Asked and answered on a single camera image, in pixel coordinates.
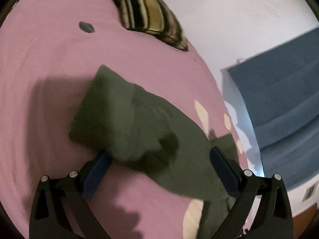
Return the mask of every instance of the striped pillow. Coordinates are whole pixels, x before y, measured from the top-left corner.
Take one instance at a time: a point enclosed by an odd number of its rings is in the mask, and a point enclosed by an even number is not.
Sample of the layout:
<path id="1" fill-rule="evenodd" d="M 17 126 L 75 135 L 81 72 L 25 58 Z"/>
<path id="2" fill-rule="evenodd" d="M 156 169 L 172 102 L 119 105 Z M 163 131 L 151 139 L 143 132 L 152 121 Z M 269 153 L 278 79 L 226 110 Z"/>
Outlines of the striped pillow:
<path id="1" fill-rule="evenodd" d="M 113 0 L 124 28 L 154 35 L 183 51 L 188 50 L 184 31 L 163 0 Z"/>

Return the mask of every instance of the mattress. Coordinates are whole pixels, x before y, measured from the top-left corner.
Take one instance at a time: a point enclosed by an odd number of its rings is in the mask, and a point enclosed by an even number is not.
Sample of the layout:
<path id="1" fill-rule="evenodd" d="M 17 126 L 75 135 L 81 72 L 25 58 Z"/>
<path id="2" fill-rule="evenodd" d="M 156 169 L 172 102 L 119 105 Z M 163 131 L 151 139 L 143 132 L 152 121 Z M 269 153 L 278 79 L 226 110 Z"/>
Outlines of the mattress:
<path id="1" fill-rule="evenodd" d="M 95 32 L 82 31 L 79 22 Z M 101 64 L 165 98 L 207 135 L 231 133 L 238 141 L 216 82 L 192 45 L 183 52 L 125 30 L 111 0 L 20 0 L 0 29 L 0 201 L 25 238 L 39 178 L 64 177 L 94 157 L 68 132 Z M 238 154 L 247 168 L 240 147 Z M 187 215 L 195 201 L 112 164 L 87 203 L 113 239 L 191 239 Z"/>

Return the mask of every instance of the olive green garment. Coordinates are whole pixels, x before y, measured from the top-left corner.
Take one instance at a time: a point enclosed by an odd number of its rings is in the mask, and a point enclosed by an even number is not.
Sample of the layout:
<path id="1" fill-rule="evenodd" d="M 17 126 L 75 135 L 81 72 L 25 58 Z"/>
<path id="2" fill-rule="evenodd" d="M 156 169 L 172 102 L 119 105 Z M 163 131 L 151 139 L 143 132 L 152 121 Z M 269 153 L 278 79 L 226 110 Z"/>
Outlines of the olive green garment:
<path id="1" fill-rule="evenodd" d="M 209 141 L 175 106 L 106 66 L 99 68 L 69 135 L 89 148 L 109 150 L 115 160 L 144 172 L 173 193 L 210 202 L 210 222 L 202 219 L 200 231 L 214 233 L 226 218 L 229 196 L 210 163 L 209 151 L 219 146 L 238 161 L 232 136 Z"/>

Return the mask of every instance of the pink bedsheet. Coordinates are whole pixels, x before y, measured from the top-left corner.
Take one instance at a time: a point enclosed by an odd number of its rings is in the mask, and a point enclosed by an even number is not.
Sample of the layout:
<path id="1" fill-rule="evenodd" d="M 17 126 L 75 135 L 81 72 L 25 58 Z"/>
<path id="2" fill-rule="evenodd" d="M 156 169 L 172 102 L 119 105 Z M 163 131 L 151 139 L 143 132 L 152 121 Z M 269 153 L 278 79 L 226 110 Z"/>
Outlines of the pink bedsheet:
<path id="1" fill-rule="evenodd" d="M 80 21 L 95 32 L 82 31 Z M 64 177 L 94 157 L 68 131 L 101 64 L 202 127 L 197 100 L 216 135 L 229 133 L 222 96 L 191 45 L 182 52 L 125 30 L 111 0 L 21 0 L 0 29 L 0 201 L 25 238 L 39 178 Z M 231 133 L 237 141 L 233 127 Z M 239 157 L 246 168 L 245 155 Z M 119 164 L 88 202 L 113 239 L 182 239 L 189 203 Z"/>

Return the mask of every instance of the metal screw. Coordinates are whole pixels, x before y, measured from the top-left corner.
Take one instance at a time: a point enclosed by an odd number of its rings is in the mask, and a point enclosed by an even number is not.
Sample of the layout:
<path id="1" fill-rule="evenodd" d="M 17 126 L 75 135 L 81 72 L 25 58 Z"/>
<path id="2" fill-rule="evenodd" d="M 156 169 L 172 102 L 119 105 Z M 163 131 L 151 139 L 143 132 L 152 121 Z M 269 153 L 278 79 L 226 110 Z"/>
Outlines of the metal screw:
<path id="1" fill-rule="evenodd" d="M 274 177 L 276 180 L 279 180 L 279 181 L 281 180 L 281 176 L 279 174 L 275 174 Z"/>
<path id="2" fill-rule="evenodd" d="M 74 178 L 74 177 L 78 176 L 78 172 L 77 171 L 72 171 L 72 172 L 70 172 L 69 176 L 71 178 Z"/>
<path id="3" fill-rule="evenodd" d="M 250 177 L 253 175 L 253 172 L 251 170 L 244 170 L 244 174 L 247 176 L 247 177 Z"/>
<path id="4" fill-rule="evenodd" d="M 42 182 L 46 182 L 46 181 L 47 181 L 47 178 L 48 178 L 48 176 L 44 175 L 44 176 L 41 177 L 41 181 L 42 181 Z"/>

